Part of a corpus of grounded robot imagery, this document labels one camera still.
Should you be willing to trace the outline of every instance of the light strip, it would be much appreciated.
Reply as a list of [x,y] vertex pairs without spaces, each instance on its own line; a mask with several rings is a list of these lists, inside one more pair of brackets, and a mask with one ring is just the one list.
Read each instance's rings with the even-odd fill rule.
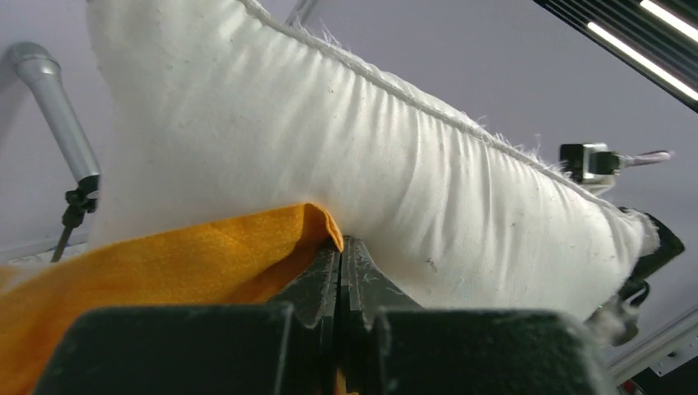
[[675,76],[669,74],[669,72],[658,66],[656,63],[642,56],[639,52],[635,51],[628,44],[620,41],[614,35],[604,30],[601,26],[597,25],[594,22],[589,22],[587,24],[587,27],[593,33],[606,40],[610,45],[613,45],[614,47],[620,49],[623,53],[633,58],[633,60],[642,65],[644,68],[650,70],[657,77],[665,80],[666,82],[680,90],[682,93],[690,97],[691,99],[698,100],[698,92],[692,90],[688,85],[679,81]]
[[657,18],[667,22],[674,29],[682,32],[684,35],[688,36],[688,38],[698,43],[698,30],[695,27],[680,20],[671,12],[661,8],[657,3],[651,2],[650,0],[643,0],[640,2],[640,7],[643,7]]

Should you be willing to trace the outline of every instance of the white pillow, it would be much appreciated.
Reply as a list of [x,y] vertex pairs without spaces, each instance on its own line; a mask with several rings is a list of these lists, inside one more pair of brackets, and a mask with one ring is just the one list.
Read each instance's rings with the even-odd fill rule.
[[422,305],[585,319],[658,245],[643,215],[253,0],[93,0],[88,22],[119,107],[92,248],[315,202]]

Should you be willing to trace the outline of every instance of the gray metal pipe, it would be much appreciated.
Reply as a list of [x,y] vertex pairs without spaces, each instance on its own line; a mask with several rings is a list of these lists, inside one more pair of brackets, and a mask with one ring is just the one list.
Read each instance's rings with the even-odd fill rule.
[[63,89],[58,61],[34,43],[14,44],[9,58],[34,95],[75,180],[99,175],[95,154]]

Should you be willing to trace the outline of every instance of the orange fabric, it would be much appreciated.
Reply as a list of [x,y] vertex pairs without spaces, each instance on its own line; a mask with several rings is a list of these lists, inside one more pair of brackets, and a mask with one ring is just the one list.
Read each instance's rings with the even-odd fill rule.
[[130,240],[52,266],[0,295],[2,394],[30,393],[61,336],[87,310],[264,302],[309,266],[328,237],[343,248],[332,217],[304,204]]

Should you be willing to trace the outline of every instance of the cushion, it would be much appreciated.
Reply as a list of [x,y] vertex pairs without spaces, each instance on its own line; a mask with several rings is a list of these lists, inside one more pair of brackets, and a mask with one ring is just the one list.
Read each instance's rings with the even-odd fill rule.
[[585,319],[658,245],[644,215],[254,0],[89,3],[118,107],[92,248],[311,202],[426,307]]

